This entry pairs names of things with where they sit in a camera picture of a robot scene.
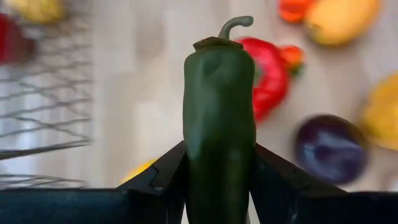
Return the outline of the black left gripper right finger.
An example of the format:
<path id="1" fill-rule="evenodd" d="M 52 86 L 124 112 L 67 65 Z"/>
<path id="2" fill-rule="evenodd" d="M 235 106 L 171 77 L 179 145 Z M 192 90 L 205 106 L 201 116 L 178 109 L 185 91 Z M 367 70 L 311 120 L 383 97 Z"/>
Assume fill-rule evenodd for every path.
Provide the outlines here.
<path id="1" fill-rule="evenodd" d="M 398 193 L 346 192 L 259 144 L 250 192 L 260 224 L 398 224 Z"/>

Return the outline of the red bell pepper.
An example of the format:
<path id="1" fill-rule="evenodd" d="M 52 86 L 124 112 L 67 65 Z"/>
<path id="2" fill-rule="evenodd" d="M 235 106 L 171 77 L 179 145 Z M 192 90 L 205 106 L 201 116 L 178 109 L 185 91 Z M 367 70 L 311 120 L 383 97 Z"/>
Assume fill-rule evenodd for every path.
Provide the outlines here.
<path id="1" fill-rule="evenodd" d="M 263 122 L 288 93 L 289 73 L 279 48 L 265 40 L 245 37 L 237 42 L 253 58 L 256 66 L 256 81 L 253 88 L 254 117 L 257 124 Z"/>

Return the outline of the orange carrot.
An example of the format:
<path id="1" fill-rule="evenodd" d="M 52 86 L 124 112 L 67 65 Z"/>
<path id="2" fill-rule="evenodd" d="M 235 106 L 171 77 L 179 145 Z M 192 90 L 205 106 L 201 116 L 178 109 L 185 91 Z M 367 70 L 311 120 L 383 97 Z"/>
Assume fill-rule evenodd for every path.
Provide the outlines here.
<path id="1" fill-rule="evenodd" d="M 278 14 L 285 22 L 300 23 L 314 2 L 315 0 L 279 0 Z"/>

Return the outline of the red fruit with green stem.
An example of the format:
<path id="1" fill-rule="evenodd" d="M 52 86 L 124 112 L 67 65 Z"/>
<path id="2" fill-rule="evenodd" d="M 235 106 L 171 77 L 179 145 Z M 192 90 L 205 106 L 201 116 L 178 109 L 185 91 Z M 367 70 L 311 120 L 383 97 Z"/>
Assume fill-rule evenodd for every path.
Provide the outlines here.
<path id="1" fill-rule="evenodd" d="M 0 13 L 0 66 L 30 60 L 35 48 L 35 40 L 26 37 L 13 19 Z"/>

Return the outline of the small red tomato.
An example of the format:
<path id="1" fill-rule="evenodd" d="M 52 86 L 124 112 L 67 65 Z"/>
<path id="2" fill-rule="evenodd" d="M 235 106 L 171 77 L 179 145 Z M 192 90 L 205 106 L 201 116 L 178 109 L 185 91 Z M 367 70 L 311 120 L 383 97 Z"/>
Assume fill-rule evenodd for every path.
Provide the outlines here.
<path id="1" fill-rule="evenodd" d="M 285 45 L 279 47 L 279 52 L 290 75 L 292 77 L 300 75 L 304 67 L 304 51 L 294 45 Z"/>

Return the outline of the yellow bell pepper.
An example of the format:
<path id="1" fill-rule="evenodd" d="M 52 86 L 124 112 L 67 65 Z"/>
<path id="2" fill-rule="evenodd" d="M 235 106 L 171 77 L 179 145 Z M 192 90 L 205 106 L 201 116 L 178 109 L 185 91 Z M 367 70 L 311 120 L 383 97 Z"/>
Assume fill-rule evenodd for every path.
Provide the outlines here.
<path id="1" fill-rule="evenodd" d="M 369 93 L 359 126 L 372 143 L 398 151 L 398 70 Z"/>

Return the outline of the orange-yellow citrus fruit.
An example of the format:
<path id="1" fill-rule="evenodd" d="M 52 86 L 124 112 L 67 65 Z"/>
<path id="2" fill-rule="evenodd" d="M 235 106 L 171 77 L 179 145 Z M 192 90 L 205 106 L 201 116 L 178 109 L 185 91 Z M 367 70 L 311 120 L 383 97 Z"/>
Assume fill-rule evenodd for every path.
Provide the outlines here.
<path id="1" fill-rule="evenodd" d="M 382 0 L 318 0 L 308 9 L 304 26 L 318 44 L 347 44 L 370 28 L 381 6 Z"/>

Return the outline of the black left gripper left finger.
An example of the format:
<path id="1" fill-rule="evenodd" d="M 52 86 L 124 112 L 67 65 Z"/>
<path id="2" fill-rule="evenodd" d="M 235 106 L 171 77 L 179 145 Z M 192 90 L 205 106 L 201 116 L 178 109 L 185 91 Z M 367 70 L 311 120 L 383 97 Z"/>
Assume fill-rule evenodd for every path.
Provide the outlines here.
<path id="1" fill-rule="evenodd" d="M 0 190 L 0 224 L 181 224 L 182 142 L 115 189 Z"/>

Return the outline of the round purple eggplant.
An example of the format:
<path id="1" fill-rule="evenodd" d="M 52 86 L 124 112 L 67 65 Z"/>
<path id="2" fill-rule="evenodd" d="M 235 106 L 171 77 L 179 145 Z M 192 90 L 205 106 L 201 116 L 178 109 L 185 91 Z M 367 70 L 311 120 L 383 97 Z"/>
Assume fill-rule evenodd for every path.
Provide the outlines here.
<path id="1" fill-rule="evenodd" d="M 305 172 L 334 185 L 346 185 L 361 177 L 369 158 L 363 132 L 332 114 L 314 115 L 301 122 L 293 150 Z"/>

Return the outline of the dark green poblano pepper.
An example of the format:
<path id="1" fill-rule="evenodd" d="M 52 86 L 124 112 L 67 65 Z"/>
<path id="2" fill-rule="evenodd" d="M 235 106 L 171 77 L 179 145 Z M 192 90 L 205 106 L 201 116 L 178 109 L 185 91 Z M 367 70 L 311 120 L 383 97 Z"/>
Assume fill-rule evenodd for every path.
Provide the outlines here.
<path id="1" fill-rule="evenodd" d="M 216 37 L 194 44 L 184 63 L 183 139 L 187 154 L 189 224 L 246 224 L 256 145 L 252 105 L 255 63 L 227 21 Z"/>

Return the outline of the yellow lemon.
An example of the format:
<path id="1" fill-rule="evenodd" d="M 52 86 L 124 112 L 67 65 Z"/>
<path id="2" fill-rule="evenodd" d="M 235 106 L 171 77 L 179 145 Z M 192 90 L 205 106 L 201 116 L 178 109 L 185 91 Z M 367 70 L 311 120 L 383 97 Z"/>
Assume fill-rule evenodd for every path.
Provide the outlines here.
<path id="1" fill-rule="evenodd" d="M 5 0 L 23 19 L 36 24 L 52 24 L 67 15 L 63 0 Z"/>
<path id="2" fill-rule="evenodd" d="M 139 175 L 141 172 L 143 172 L 148 167 L 150 167 L 156 160 L 157 159 L 150 159 L 150 160 L 146 161 L 145 163 L 139 165 L 138 167 L 130 170 L 128 175 L 119 181 L 119 184 L 121 185 L 121 184 L 129 181 L 130 179 L 134 178 L 135 176 Z"/>

